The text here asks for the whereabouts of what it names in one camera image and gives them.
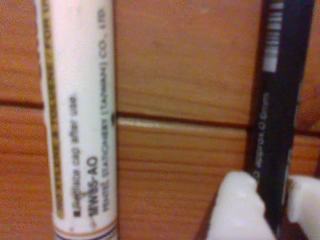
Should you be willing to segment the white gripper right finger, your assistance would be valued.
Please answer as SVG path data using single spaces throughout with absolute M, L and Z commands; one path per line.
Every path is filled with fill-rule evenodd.
M 320 238 L 320 180 L 305 175 L 288 179 L 287 217 L 309 240 Z

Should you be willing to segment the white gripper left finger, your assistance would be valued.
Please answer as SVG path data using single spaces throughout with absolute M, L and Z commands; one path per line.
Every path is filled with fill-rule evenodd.
M 257 182 L 244 171 L 231 171 L 223 179 L 211 212 L 208 240 L 274 240 L 257 193 Z

